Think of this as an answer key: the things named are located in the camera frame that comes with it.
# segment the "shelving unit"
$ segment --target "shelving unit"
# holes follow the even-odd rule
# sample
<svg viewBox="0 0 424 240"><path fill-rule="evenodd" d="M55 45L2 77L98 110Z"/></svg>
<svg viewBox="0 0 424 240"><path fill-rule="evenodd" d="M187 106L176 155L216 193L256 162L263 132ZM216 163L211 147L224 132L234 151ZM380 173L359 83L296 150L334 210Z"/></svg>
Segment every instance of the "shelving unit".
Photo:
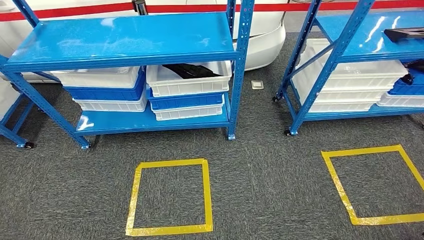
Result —
<svg viewBox="0 0 424 240"><path fill-rule="evenodd" d="M289 135L297 135L298 128L305 121L349 119L363 117L395 116L424 113L421 107L381 107L374 104L366 112L320 112L311 113L309 109L314 103L332 71L339 63L369 62L383 60L413 60L424 58L424 40L406 39L393 43L383 33L385 29L413 28L424 26L424 11L400 11L368 14L375 0L359 0L351 15L317 16L322 0L313 0L307 17L282 77L281 85L273 97L275 102L285 99L293 118L293 123L285 131ZM330 45L316 56L295 69L295 64L313 26L318 26ZM309 64L332 50L327 62L319 74L314 86L303 105L293 85L292 77ZM292 87L296 101L300 106L296 110L289 99L288 87Z"/></svg>
<svg viewBox="0 0 424 240"><path fill-rule="evenodd" d="M232 40L235 0L228 1L226 12L50 21L39 21L25 0L13 1L34 29L4 64L2 72L82 149L90 147L83 137L86 135L141 131L224 127L228 129L228 139L235 139L254 0L244 0L241 4L235 50ZM231 99L226 96L226 111L222 115L156 121L149 109L83 111L76 128L20 75L21 72L225 60L234 61L234 75Z"/></svg>

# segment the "floor tape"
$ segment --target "floor tape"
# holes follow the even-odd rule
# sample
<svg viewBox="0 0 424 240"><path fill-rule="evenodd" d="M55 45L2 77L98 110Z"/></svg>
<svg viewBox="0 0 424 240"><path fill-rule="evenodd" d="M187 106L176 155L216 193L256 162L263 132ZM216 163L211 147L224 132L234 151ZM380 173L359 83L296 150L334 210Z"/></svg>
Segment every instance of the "floor tape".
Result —
<svg viewBox="0 0 424 240"><path fill-rule="evenodd" d="M203 197L204 197L204 219L205 224L184 225L184 226L163 226L163 227L144 227L134 228L134 220L136 216L137 197L139 194L140 180L142 178L142 169L147 168L163 168L187 165L201 165L203 175ZM174 234L194 234L213 231L212 220L212 200L211 186L209 181L208 161L203 158L171 160L171 161L153 161L141 162L135 169L134 182L132 183L131 199L129 202L128 219L126 220L125 234L127 236L157 236L157 235L174 235Z"/></svg>
<svg viewBox="0 0 424 240"><path fill-rule="evenodd" d="M386 224L399 224L399 223L411 223L424 221L424 213L416 214L404 214L404 215L390 215L390 216L376 216L376 217L357 217L345 190L343 189L342 183L340 182L339 176L333 166L331 158L334 157L345 157L362 154L377 154L387 152L399 152L405 161L409 170L418 181L419 185L424 191L424 179L414 166L413 162L405 152L404 148L399 145L393 146L381 146L381 147L370 147L370 148L359 148L351 150L340 150L340 151L321 151L322 157L324 158L325 164L327 165L328 171L330 172L331 178L335 184L335 187L340 195L341 201L346 207L350 221L353 225L386 225Z"/></svg>

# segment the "red stripe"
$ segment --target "red stripe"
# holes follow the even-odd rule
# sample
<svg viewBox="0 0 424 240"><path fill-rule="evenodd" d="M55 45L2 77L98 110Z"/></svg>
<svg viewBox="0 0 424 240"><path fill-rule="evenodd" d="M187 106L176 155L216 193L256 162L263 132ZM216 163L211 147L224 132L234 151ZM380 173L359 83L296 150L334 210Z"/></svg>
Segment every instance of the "red stripe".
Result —
<svg viewBox="0 0 424 240"><path fill-rule="evenodd" d="M281 3L281 4L255 4L256 12L298 12L307 11L309 3ZM320 10L352 10L356 2L324 2ZM391 8L424 8L424 0L392 0L376 1L373 9L391 9ZM100 14L110 12L120 12L132 10L133 5L130 2L113 3L94 6L78 6L67 8L56 8L35 11L40 19L68 17L87 14ZM237 11L240 11L240 5L237 5ZM226 5L149 5L149 13L203 13L203 12L223 12ZM0 22L24 20L20 12L0 13Z"/></svg>

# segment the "small square floor plate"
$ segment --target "small square floor plate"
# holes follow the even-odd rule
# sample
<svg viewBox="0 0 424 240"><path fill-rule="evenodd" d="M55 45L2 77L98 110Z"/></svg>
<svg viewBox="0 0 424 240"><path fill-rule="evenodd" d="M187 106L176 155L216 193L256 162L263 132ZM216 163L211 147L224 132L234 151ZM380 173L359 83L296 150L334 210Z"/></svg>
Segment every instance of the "small square floor plate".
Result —
<svg viewBox="0 0 424 240"><path fill-rule="evenodd" d="M264 89L264 83L262 81L251 81L252 89Z"/></svg>

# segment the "shelf board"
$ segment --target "shelf board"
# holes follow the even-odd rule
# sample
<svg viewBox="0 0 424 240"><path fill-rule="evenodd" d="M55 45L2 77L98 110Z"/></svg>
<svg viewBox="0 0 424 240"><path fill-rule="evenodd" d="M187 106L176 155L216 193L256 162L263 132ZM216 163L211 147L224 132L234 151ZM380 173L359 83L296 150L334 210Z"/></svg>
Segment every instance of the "shelf board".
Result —
<svg viewBox="0 0 424 240"><path fill-rule="evenodd" d="M147 103L144 112L83 111L75 133L80 136L118 134L131 132L223 128L229 126L228 97L221 115L157 121Z"/></svg>
<svg viewBox="0 0 424 240"><path fill-rule="evenodd" d="M316 17L316 25L331 41L336 41L351 15ZM359 26L349 46L340 58L342 63L379 60L424 58L423 39L390 41L385 29L414 28L424 26L424 11L400 11L369 13Z"/></svg>
<svg viewBox="0 0 424 240"><path fill-rule="evenodd" d="M225 12L40 21L5 69L37 72L234 60Z"/></svg>
<svg viewBox="0 0 424 240"><path fill-rule="evenodd" d="M377 106L374 104L368 111L308 112L305 115L305 121L383 117L418 113L424 113L424 107Z"/></svg>

